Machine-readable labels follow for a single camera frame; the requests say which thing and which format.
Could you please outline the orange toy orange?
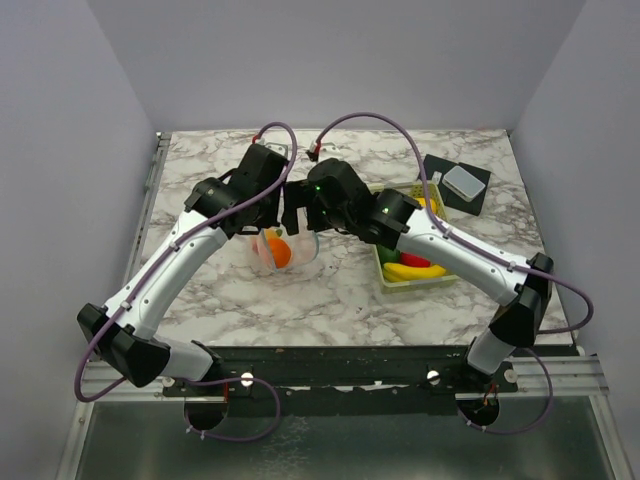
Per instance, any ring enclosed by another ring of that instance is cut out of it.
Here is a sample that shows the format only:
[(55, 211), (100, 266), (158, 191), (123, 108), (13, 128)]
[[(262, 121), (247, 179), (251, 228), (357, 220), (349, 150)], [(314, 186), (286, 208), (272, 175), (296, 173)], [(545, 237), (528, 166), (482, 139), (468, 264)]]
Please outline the orange toy orange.
[(292, 251), (287, 242), (280, 237), (270, 237), (267, 241), (275, 267), (277, 269), (287, 267), (292, 258)]

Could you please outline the clear zip top bag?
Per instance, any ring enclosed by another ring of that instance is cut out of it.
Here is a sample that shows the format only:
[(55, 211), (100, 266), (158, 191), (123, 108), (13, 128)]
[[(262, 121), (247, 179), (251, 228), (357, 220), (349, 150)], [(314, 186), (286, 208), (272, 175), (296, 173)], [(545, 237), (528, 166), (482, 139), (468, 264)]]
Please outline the clear zip top bag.
[(272, 227), (250, 237), (249, 253), (266, 271), (285, 271), (312, 262), (319, 253), (319, 240), (315, 232), (290, 236), (284, 228)]

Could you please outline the green perforated plastic basket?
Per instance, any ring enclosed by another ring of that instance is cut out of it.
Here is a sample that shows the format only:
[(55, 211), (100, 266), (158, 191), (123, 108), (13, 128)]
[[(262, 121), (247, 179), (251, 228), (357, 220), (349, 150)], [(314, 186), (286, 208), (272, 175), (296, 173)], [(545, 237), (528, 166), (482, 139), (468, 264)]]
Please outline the green perforated plastic basket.
[[(414, 198), (421, 197), (423, 195), (423, 187), (420, 181), (404, 182), (404, 183), (368, 183), (367, 187), (372, 193), (380, 192), (385, 188), (396, 189), (401, 193), (409, 195)], [(438, 188), (434, 185), (429, 185), (429, 196), (435, 202), (435, 214), (447, 222), (447, 213), (445, 209), (444, 202), (442, 200), (442, 196), (438, 190)], [(379, 283), (380, 290), (382, 294), (393, 294), (393, 293), (403, 293), (409, 291), (416, 290), (427, 290), (438, 287), (447, 287), (458, 280), (458, 276), (452, 273), (446, 273), (439, 277), (427, 278), (427, 279), (416, 279), (409, 281), (401, 281), (401, 282), (389, 282), (384, 278), (384, 269), (383, 264), (380, 261), (378, 254), (378, 247), (373, 245), (371, 247), (372, 255), (373, 255), (373, 264), (375, 269), (376, 279)]]

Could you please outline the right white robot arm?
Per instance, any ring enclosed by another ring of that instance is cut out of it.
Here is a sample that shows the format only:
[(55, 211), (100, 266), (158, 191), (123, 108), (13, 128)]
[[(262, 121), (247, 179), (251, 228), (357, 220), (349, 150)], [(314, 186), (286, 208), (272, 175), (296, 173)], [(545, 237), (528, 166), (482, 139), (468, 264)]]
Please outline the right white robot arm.
[(299, 232), (303, 209), (310, 231), (340, 230), (364, 243), (409, 253), (473, 284), (499, 308), (459, 367), (461, 383), (481, 391), (516, 349), (534, 344), (552, 295), (552, 260), (503, 252), (441, 221), (414, 198), (391, 188), (372, 192), (351, 165), (336, 158), (316, 164), (306, 179), (284, 186), (281, 219)]

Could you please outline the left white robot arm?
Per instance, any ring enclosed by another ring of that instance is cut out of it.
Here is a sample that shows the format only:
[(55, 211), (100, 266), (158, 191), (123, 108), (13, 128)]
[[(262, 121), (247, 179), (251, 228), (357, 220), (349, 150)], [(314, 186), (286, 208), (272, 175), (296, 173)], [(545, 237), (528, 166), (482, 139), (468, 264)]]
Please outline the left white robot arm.
[(161, 246), (134, 277), (103, 305), (88, 303), (78, 313), (92, 352), (136, 387), (168, 376), (186, 379), (199, 394), (214, 392), (221, 380), (216, 355), (156, 332), (177, 295), (228, 240), (246, 227), (274, 225), (275, 182), (288, 165), (285, 156), (252, 144), (227, 177), (198, 182)]

